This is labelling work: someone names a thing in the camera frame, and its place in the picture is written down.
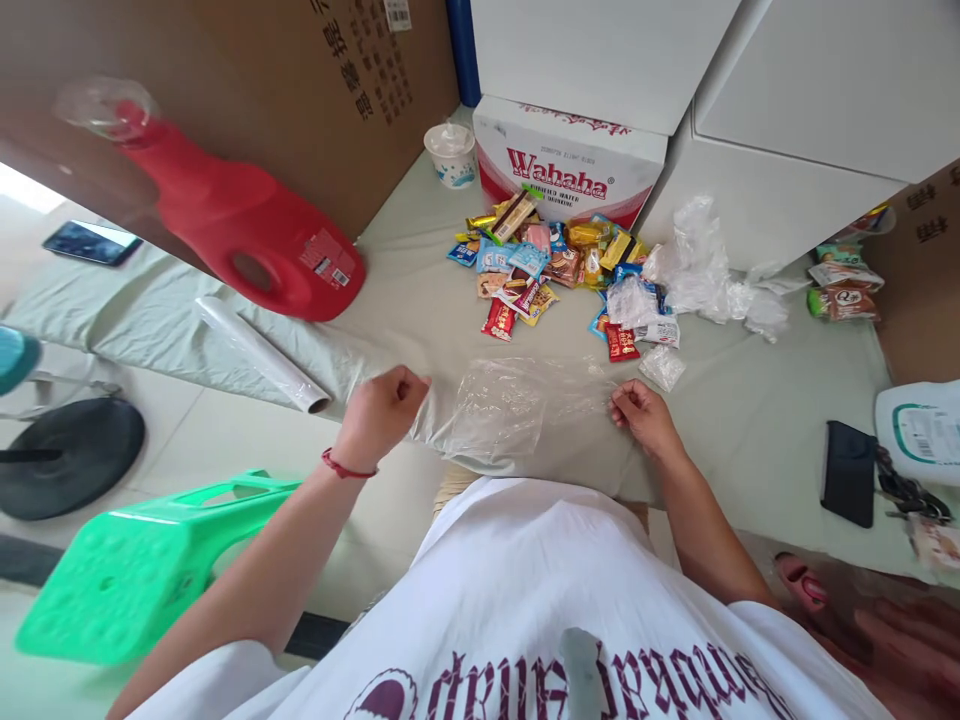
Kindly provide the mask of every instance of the white t-shirt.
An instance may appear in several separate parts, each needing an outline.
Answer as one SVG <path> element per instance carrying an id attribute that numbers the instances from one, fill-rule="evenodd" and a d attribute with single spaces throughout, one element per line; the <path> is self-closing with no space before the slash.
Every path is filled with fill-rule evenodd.
<path id="1" fill-rule="evenodd" d="M 660 562 L 636 517 L 606 496 L 483 478 L 450 501 L 409 572 L 316 667 L 285 674 L 259 643 L 232 643 L 132 717 L 890 715 L 786 616 L 724 606 Z"/>

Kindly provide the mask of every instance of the white box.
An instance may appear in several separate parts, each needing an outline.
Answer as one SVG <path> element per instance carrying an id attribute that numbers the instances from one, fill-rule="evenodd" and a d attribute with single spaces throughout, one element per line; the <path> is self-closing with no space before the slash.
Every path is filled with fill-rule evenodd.
<path id="1" fill-rule="evenodd" d="M 667 138 L 615 123 L 485 95 L 473 114 L 484 195 L 503 202 L 522 184 L 544 193 L 544 220 L 602 213 L 631 227 L 663 169 Z"/>
<path id="2" fill-rule="evenodd" d="M 688 113 L 639 233 L 647 245 L 670 240 L 674 210 L 694 195 L 712 195 L 730 266 L 748 270 L 796 260 L 904 187 L 896 180 L 702 137 L 693 131 Z"/>
<path id="3" fill-rule="evenodd" d="M 957 0 L 746 0 L 701 136 L 904 182 L 960 156 Z"/>
<path id="4" fill-rule="evenodd" d="M 740 0 L 473 0 L 483 92 L 673 135 Z"/>

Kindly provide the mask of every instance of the paper cup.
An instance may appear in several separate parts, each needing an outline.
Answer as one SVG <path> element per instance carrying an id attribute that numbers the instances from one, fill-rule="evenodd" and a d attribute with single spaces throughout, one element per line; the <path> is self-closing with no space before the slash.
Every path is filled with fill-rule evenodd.
<path id="1" fill-rule="evenodd" d="M 473 156 L 476 139 L 473 131 L 462 125 L 436 125 L 423 136 L 423 146 L 430 153 L 437 177 L 448 188 L 460 190 L 477 177 L 477 161 Z"/>

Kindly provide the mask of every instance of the smartphone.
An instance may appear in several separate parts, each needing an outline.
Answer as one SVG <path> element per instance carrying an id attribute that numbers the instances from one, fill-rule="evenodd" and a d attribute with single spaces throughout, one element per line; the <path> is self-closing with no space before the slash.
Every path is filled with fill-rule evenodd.
<path id="1" fill-rule="evenodd" d="M 126 230 L 71 220 L 47 238 L 43 247 L 58 255 L 117 267 L 142 242 Z"/>
<path id="2" fill-rule="evenodd" d="M 872 528 L 876 463 L 875 437 L 837 420 L 828 421 L 820 505 L 862 528 Z"/>

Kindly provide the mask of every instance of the wahaha box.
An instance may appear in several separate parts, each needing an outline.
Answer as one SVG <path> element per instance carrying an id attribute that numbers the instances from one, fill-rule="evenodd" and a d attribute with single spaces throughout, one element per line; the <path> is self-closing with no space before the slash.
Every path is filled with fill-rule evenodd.
<path id="1" fill-rule="evenodd" d="M 663 170 L 667 138 L 655 133 L 485 95 L 474 111 L 487 202 L 523 184 L 544 194 L 544 220 L 606 215 L 633 227 Z"/>

